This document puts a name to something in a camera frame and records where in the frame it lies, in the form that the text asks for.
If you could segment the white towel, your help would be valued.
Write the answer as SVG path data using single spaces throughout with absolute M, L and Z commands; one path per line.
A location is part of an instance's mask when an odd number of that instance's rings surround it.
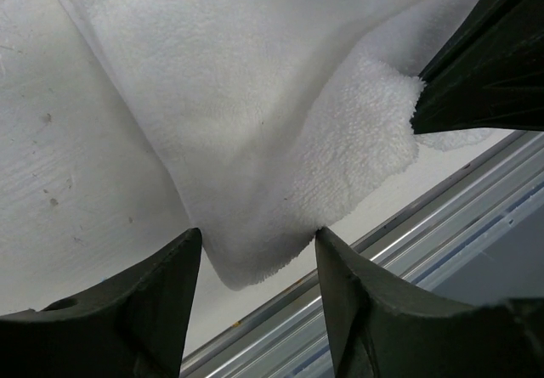
M 424 67 L 478 0 L 60 0 L 232 290 L 487 129 L 417 135 Z

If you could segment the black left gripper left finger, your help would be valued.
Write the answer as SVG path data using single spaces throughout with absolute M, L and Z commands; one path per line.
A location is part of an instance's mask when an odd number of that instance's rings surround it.
M 3 377 L 177 377 L 201 263 L 189 229 L 142 262 L 40 311 L 1 317 Z

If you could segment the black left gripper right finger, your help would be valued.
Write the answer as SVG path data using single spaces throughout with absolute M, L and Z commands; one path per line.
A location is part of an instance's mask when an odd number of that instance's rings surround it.
M 328 228 L 315 235 L 337 377 L 541 377 L 543 300 L 471 306 L 425 291 L 362 257 Z

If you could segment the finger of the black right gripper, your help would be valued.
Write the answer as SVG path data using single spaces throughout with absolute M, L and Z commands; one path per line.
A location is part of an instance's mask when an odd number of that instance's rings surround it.
M 478 0 L 422 71 L 416 134 L 543 129 L 543 0 Z

